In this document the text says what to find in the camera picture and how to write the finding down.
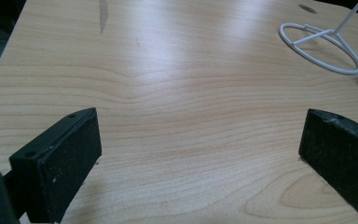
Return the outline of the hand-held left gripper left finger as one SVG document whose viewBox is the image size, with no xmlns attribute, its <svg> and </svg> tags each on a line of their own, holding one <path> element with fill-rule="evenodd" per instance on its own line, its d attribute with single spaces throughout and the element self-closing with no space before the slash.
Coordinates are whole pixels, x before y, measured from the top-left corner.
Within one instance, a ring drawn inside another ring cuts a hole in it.
<svg viewBox="0 0 358 224">
<path fill-rule="evenodd" d="M 94 107 L 65 116 L 9 157 L 15 216 L 59 223 L 102 155 Z"/>
</svg>

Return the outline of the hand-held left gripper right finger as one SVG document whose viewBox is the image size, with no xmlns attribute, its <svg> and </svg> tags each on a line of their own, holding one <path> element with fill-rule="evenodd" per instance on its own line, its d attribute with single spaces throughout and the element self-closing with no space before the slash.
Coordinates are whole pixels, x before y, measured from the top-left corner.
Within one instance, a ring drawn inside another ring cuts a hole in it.
<svg viewBox="0 0 358 224">
<path fill-rule="evenodd" d="M 358 212 L 358 123 L 310 109 L 298 154 Z"/>
</svg>

